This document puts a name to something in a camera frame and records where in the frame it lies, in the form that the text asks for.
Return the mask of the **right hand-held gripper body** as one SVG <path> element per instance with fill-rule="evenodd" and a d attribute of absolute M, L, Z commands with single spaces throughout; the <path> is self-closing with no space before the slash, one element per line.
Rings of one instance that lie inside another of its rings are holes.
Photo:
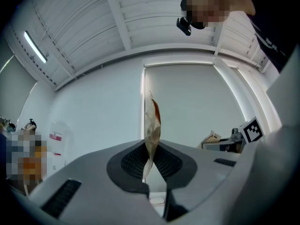
<path fill-rule="evenodd" d="M 231 139 L 236 144 L 237 153 L 241 153 L 246 144 L 263 137 L 263 131 L 256 117 L 243 123 L 239 128 L 232 129 Z"/>

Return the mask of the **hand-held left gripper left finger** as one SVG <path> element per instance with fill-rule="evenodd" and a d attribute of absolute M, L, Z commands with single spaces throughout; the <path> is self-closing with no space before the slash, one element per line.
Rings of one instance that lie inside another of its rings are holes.
<path fill-rule="evenodd" d="M 85 154 L 38 185 L 30 201 L 52 225 L 165 225 L 143 183 L 144 141 Z"/>

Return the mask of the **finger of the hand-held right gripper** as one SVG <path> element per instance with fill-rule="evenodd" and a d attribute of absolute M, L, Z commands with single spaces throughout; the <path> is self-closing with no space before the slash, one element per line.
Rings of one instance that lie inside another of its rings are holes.
<path fill-rule="evenodd" d="M 241 142 L 235 142 L 232 139 L 221 139 L 218 142 L 205 142 L 204 149 L 205 150 L 240 153 Z"/>

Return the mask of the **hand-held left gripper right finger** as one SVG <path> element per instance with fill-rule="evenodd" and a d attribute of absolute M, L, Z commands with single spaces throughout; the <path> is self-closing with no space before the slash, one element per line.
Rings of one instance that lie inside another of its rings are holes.
<path fill-rule="evenodd" d="M 154 222 L 228 222 L 243 187 L 239 155 L 162 140 L 154 163 L 166 182 L 165 214 Z"/>

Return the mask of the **white orange snack packet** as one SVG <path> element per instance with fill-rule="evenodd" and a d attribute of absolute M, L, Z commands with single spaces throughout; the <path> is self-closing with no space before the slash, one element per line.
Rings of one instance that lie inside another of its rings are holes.
<path fill-rule="evenodd" d="M 151 91 L 149 91 L 146 102 L 148 106 L 145 112 L 144 140 L 148 152 L 148 160 L 143 170 L 143 179 L 147 177 L 152 168 L 154 155 L 161 135 L 160 111 Z"/>

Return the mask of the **clear container red label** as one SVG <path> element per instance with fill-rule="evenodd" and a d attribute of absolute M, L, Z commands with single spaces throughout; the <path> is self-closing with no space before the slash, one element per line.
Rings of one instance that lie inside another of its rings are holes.
<path fill-rule="evenodd" d="M 74 133 L 72 128 L 61 120 L 54 120 L 49 130 L 50 171 L 55 173 L 73 160 Z"/>

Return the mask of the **grey roller blind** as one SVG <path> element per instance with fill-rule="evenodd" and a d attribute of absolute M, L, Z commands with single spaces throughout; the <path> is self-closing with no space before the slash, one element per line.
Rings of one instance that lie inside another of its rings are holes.
<path fill-rule="evenodd" d="M 166 65 L 145 69 L 145 91 L 159 106 L 161 139 L 197 147 L 211 131 L 222 138 L 245 122 L 221 74 L 209 65 Z"/>

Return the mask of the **person's dark shirt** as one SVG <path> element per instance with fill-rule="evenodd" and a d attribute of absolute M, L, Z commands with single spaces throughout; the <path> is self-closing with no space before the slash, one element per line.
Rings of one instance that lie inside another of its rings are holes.
<path fill-rule="evenodd" d="M 276 70 L 281 73 L 299 41 L 299 34 L 287 29 L 280 16 L 273 12 L 248 15 L 258 44 Z"/>

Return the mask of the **long ceiling light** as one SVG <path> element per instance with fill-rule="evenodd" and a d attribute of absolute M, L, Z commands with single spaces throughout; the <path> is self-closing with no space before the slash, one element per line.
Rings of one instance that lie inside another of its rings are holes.
<path fill-rule="evenodd" d="M 44 56 L 44 54 L 41 52 L 41 50 L 38 48 L 36 43 L 33 41 L 31 38 L 30 34 L 28 31 L 24 32 L 24 38 L 29 44 L 29 46 L 32 48 L 32 50 L 35 52 L 35 54 L 40 58 L 40 60 L 45 64 L 47 62 L 47 58 Z"/>

